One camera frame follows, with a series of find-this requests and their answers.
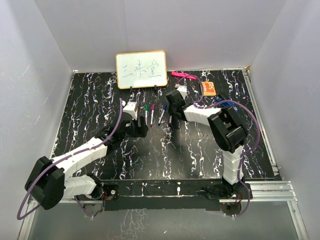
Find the white pen green tip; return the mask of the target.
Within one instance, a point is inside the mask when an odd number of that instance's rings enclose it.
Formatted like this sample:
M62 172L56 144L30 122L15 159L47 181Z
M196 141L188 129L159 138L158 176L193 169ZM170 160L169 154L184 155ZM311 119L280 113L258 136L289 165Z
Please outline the white pen green tip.
M145 124L147 125L148 124L148 111L145 110L145 113L144 113L144 121L145 121Z

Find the white pen blue tip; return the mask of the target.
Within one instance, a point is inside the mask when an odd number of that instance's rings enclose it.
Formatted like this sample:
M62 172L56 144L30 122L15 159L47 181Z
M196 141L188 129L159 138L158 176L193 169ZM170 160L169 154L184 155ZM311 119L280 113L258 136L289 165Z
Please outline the white pen blue tip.
M158 123L157 123L158 126L161 125L162 119L163 119L164 114L165 114L165 112L166 112L166 110L164 111L163 108L162 108L162 110L161 110L161 114L160 114L160 117L159 117L159 120L158 120Z

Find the white pen red tip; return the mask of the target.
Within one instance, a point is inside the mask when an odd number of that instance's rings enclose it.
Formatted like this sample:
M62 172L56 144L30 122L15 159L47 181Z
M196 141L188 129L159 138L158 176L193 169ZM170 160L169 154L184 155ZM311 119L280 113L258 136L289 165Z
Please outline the white pen red tip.
M168 125L169 125L169 126L172 125L172 117L173 117L172 115L169 116L169 122L168 122Z

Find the white pen purple tip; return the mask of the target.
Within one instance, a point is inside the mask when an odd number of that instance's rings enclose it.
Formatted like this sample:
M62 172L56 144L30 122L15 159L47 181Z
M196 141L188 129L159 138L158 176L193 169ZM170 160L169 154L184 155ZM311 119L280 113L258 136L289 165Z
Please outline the white pen purple tip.
M151 110L151 117L150 117L150 126L151 127L153 126L153 123L154 123L154 112L155 112L155 109Z

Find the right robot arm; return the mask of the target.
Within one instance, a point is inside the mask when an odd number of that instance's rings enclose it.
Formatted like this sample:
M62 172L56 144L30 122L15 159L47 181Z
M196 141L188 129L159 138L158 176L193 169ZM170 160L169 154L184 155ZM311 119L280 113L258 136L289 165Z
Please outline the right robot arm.
M202 192L208 198L233 199L246 190L247 196L250 197L250 188L245 184L242 170L242 153L248 131L237 113L231 106L209 108L186 103L182 91L181 86L165 95L170 115L185 122L209 126L215 143L222 150L224 164L222 180L219 183L207 184Z

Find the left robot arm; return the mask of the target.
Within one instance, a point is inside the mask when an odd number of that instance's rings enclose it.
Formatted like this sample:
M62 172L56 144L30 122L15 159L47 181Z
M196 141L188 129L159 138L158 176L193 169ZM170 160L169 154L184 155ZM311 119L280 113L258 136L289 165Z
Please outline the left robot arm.
M117 150L125 138L144 138L148 126L144 116L133 119L123 113L118 126L104 127L83 145L52 159L39 158L25 183L25 190L49 210L62 199L85 195L97 200L103 195L103 183L92 173L74 177L73 174Z

